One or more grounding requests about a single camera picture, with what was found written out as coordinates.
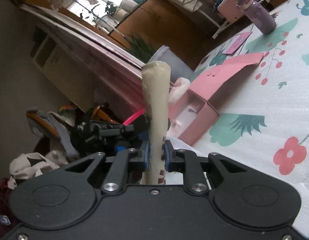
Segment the foam stick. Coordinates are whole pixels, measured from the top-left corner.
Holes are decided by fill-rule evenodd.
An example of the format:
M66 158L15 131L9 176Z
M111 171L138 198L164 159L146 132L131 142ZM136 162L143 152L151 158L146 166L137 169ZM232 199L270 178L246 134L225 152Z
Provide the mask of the foam stick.
M167 63L152 61L142 68L142 90L146 114L150 117L149 169L141 184L164 184L163 147L168 129L168 94L171 69Z

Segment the floral bedsheet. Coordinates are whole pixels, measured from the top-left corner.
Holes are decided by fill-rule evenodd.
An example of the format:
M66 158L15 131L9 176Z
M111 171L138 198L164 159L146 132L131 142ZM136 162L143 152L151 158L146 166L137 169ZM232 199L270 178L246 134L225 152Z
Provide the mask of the floral bedsheet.
M289 0L271 14L277 22L271 34L254 25L241 32L253 31L234 56L263 52L264 58L217 92L211 103L221 116L194 148L292 184L302 198L293 226L309 237L309 0ZM223 63L230 41L208 54L192 80Z

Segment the purple water bottle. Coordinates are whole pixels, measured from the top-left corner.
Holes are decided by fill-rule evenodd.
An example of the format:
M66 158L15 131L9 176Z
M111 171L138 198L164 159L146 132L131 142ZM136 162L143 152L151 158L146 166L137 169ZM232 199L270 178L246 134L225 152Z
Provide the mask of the purple water bottle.
M257 0L237 0L237 6L263 34L275 29L277 23Z

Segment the pink box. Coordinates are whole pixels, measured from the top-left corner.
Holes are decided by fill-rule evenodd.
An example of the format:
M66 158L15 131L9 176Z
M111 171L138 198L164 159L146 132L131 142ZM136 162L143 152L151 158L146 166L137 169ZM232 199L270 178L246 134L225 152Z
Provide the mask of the pink box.
M168 135L193 145L220 116L208 102L211 96L232 76L248 65L259 64L263 53L251 53L226 59L201 73L183 96L169 104L171 126Z

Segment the wall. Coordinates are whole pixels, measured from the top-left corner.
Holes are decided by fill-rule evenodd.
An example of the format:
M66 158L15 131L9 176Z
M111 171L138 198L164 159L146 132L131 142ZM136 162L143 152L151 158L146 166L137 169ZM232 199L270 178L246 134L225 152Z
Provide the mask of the wall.
M26 110L57 111L69 103L32 63L33 21L9 0L0 0L0 178L9 175L14 158L32 152L38 141Z

